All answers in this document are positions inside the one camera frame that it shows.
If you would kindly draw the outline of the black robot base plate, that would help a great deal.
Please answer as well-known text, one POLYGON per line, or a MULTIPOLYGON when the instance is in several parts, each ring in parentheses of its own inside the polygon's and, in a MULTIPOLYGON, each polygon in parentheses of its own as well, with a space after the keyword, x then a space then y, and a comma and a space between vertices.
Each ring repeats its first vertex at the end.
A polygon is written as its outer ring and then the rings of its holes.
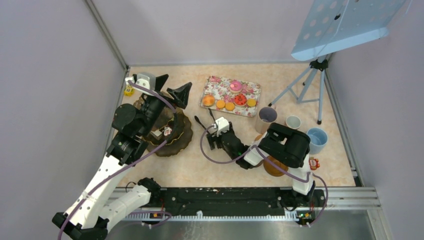
POLYGON ((169 187, 142 206, 143 210, 164 210, 172 216, 268 217, 292 214, 324 205, 325 193, 316 189, 302 197, 290 187, 169 187))

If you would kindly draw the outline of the round orange bun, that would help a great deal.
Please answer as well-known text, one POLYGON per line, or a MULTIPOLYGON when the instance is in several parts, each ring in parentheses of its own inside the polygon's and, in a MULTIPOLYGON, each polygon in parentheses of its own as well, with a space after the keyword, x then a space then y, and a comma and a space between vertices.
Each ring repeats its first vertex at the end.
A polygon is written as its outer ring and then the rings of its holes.
POLYGON ((215 101, 215 97, 213 95, 208 94, 202 98, 202 105, 204 107, 211 107, 215 104, 215 101))

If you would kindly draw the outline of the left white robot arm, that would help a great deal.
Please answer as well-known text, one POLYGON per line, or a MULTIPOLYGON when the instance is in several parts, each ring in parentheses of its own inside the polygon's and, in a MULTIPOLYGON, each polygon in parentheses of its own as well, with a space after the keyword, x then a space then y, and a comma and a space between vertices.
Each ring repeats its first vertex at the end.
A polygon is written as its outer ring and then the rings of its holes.
POLYGON ((122 178, 138 163, 151 156, 144 141, 153 129, 164 108, 173 114, 188 105, 192 83, 176 88, 162 87, 168 75, 155 76, 142 72, 125 79, 127 85, 141 92, 141 108, 125 103, 118 106, 112 119, 116 135, 106 149, 103 160, 77 200, 66 211, 58 212, 52 222, 59 228, 58 238, 63 234, 73 240, 104 240, 112 228, 138 207, 154 207, 160 202, 159 187, 151 178, 114 202, 107 200, 122 178))

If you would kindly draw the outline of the red fruit tart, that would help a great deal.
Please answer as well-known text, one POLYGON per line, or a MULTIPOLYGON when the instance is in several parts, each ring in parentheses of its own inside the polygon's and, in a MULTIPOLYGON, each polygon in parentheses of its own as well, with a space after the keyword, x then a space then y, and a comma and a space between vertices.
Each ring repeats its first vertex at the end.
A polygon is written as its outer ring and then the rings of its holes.
POLYGON ((234 97, 234 104, 238 107, 244 107, 247 104, 247 101, 248 101, 247 97, 242 93, 237 94, 234 97))

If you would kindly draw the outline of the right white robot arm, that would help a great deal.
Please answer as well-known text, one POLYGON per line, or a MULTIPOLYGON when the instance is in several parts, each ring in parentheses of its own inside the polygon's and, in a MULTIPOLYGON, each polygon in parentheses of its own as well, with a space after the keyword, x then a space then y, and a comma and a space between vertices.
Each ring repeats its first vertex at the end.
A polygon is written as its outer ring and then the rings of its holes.
POLYGON ((311 139, 306 133, 271 123, 259 139, 245 145, 225 118, 216 120, 210 128, 215 130, 212 140, 229 156, 230 163, 235 162, 243 169, 269 163, 292 178, 293 200, 297 205, 307 206, 313 200, 316 184, 307 166, 311 139))

